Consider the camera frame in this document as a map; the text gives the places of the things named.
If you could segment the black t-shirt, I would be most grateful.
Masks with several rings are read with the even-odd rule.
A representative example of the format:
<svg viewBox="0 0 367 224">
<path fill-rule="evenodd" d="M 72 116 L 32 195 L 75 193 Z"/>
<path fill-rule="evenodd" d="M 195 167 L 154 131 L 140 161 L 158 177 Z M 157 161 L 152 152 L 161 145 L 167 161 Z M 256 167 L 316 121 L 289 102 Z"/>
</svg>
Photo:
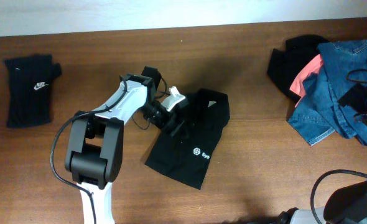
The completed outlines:
<svg viewBox="0 0 367 224">
<path fill-rule="evenodd" d="M 175 136 L 159 134 L 145 165 L 178 182 L 200 190 L 213 151 L 230 120 L 226 93 L 199 89 L 187 94 L 185 122 Z"/>
</svg>

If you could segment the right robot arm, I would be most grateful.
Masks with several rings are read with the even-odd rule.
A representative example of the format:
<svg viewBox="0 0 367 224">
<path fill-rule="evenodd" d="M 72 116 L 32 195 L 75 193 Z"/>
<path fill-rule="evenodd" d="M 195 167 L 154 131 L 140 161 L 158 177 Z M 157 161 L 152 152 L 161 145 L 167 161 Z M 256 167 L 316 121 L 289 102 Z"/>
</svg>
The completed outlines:
<svg viewBox="0 0 367 224">
<path fill-rule="evenodd" d="M 189 221 L 247 221 L 284 210 L 323 207 L 339 188 L 367 173 L 367 146 L 337 133 L 308 145 L 284 118 L 265 123 L 231 121 L 211 157 L 200 190 L 181 198 Z"/>
</svg>

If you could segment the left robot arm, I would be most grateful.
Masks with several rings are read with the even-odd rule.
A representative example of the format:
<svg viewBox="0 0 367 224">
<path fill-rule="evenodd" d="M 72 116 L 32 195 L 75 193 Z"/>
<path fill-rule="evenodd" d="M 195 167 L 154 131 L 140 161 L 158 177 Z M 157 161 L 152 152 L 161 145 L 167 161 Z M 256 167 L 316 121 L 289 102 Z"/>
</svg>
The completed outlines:
<svg viewBox="0 0 367 224">
<path fill-rule="evenodd" d="M 162 76 L 145 67 L 140 75 L 120 78 L 118 89 L 93 111 L 78 111 L 71 123 L 65 169 L 80 190 L 85 223 L 114 223 L 111 188 L 123 160 L 124 126 L 137 111 L 145 119 L 175 136 L 184 125 L 179 110 L 188 99 L 175 86 L 162 101 L 156 97 Z"/>
</svg>

